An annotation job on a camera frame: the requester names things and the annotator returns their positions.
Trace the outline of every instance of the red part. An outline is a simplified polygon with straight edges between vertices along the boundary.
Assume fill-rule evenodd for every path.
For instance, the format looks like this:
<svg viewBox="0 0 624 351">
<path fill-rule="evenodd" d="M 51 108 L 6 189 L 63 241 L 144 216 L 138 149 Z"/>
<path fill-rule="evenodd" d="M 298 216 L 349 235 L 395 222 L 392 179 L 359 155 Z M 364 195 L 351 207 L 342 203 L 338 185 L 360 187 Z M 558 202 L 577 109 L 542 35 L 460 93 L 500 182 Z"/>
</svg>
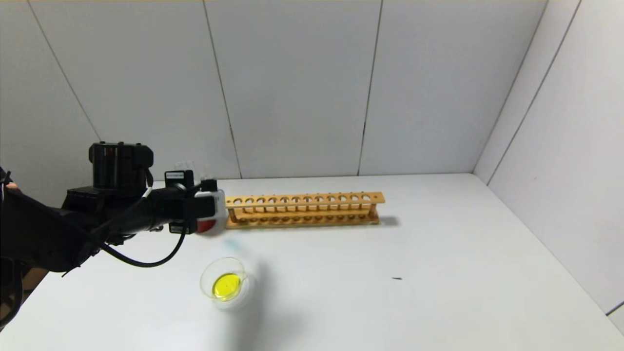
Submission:
<svg viewBox="0 0 624 351">
<path fill-rule="evenodd" d="M 207 232 L 210 229 L 212 229 L 212 227 L 214 227 L 216 223 L 217 223 L 217 221 L 214 220 L 214 219 L 198 220 L 197 221 L 197 232 L 198 233 Z"/>
</svg>

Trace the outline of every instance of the yellow liquid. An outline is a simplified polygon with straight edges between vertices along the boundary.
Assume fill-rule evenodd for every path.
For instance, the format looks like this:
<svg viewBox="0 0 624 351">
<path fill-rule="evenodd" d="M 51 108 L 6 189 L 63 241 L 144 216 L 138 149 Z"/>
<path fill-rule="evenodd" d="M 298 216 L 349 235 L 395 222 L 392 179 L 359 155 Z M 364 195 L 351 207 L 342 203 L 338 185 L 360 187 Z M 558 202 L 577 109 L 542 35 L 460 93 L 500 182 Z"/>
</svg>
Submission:
<svg viewBox="0 0 624 351">
<path fill-rule="evenodd" d="M 212 294 L 221 301 L 233 299 L 240 290 L 240 278 L 234 273 L 223 274 L 212 286 Z"/>
</svg>

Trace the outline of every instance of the black cable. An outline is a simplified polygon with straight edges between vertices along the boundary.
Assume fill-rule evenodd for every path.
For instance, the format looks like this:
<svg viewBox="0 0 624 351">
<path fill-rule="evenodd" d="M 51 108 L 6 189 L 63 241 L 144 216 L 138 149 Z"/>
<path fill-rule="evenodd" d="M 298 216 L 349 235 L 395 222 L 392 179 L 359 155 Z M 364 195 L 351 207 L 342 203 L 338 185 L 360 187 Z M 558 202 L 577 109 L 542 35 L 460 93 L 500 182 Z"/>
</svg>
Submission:
<svg viewBox="0 0 624 351">
<path fill-rule="evenodd" d="M 91 235 L 93 235 L 94 237 L 97 237 L 97 235 L 100 234 L 100 232 L 102 232 L 104 229 L 110 227 L 111 224 L 113 224 L 114 222 L 117 222 L 120 219 L 123 219 L 125 216 L 129 215 L 144 200 L 145 200 L 145 198 L 141 197 L 139 200 L 135 201 L 132 205 L 128 206 L 122 213 L 116 215 L 115 217 L 113 217 L 113 218 L 107 220 L 106 222 L 102 223 L 97 228 L 93 229 L 91 231 Z"/>
<path fill-rule="evenodd" d="M 176 246 L 173 248 L 173 251 L 171 251 L 171 253 L 165 257 L 164 259 L 158 261 L 158 262 L 152 262 L 152 263 L 145 263 L 145 262 L 139 262 L 136 260 L 131 259 L 130 257 L 124 256 L 123 254 L 121 254 L 119 251 L 111 248 L 109 245 L 107 245 L 106 243 L 102 242 L 101 240 L 99 240 L 98 238 L 91 238 L 98 247 L 100 247 L 102 250 L 108 252 L 111 256 L 115 257 L 116 259 L 119 259 L 127 264 L 130 265 L 134 265 L 136 267 L 145 267 L 145 268 L 151 268 L 151 267 L 156 267 L 158 265 L 162 265 L 164 263 L 166 263 L 167 261 L 169 261 L 171 258 L 174 257 L 174 255 L 178 252 L 178 250 L 180 249 L 180 246 L 182 246 L 182 242 L 184 241 L 184 237 L 186 236 L 186 232 L 188 231 L 188 224 L 185 221 L 184 224 L 182 225 L 182 234 L 180 234 L 180 240 L 178 240 L 178 244 L 176 244 Z"/>
<path fill-rule="evenodd" d="M 154 177 L 152 176 L 152 173 L 150 172 L 150 170 L 148 168 L 144 168 L 143 172 L 144 172 L 145 178 L 147 180 L 147 186 L 152 187 L 154 185 Z M 100 234 L 100 232 L 102 232 L 102 230 L 110 227 L 110 225 L 113 224 L 114 222 L 117 222 L 118 220 L 120 220 L 120 219 L 124 218 L 125 216 L 129 215 L 144 200 L 145 200 L 145 198 L 141 197 L 135 203 L 133 203 L 132 205 L 128 206 L 128 208 L 126 208 L 121 214 L 116 215 L 115 217 L 107 220 L 106 222 L 102 223 L 100 226 L 98 226 L 97 228 L 92 230 L 91 234 L 94 235 L 94 236 L 97 236 L 98 234 Z"/>
<path fill-rule="evenodd" d="M 9 311 L 9 314 L 4 316 L 4 318 L 0 320 L 0 329 L 4 328 L 4 326 L 7 325 L 19 312 L 19 308 L 21 307 L 22 301 L 24 300 L 23 288 L 22 265 L 18 261 L 13 261 L 13 294 L 15 300 L 13 301 L 13 307 Z"/>
</svg>

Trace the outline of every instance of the glass beaker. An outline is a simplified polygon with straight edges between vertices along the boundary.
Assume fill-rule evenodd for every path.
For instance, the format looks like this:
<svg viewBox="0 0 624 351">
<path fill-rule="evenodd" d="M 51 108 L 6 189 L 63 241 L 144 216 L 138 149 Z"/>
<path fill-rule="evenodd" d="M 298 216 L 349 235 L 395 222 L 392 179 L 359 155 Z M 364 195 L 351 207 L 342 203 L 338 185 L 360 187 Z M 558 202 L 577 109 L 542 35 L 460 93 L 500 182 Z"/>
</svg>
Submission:
<svg viewBox="0 0 624 351">
<path fill-rule="evenodd" d="M 229 302 L 247 290 L 246 279 L 247 273 L 239 260 L 223 257 L 209 264 L 203 271 L 200 288 L 204 295 L 216 303 Z"/>
</svg>

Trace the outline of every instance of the wooden test tube rack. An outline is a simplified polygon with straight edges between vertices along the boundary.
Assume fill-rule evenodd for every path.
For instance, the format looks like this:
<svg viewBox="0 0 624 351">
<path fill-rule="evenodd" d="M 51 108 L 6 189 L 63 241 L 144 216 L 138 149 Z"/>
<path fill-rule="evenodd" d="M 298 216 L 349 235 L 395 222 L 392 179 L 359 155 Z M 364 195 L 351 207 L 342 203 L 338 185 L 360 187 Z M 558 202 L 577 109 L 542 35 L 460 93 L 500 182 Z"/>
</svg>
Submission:
<svg viewBox="0 0 624 351">
<path fill-rule="evenodd" d="M 227 229 L 379 224 L 381 192 L 227 196 Z"/>
</svg>

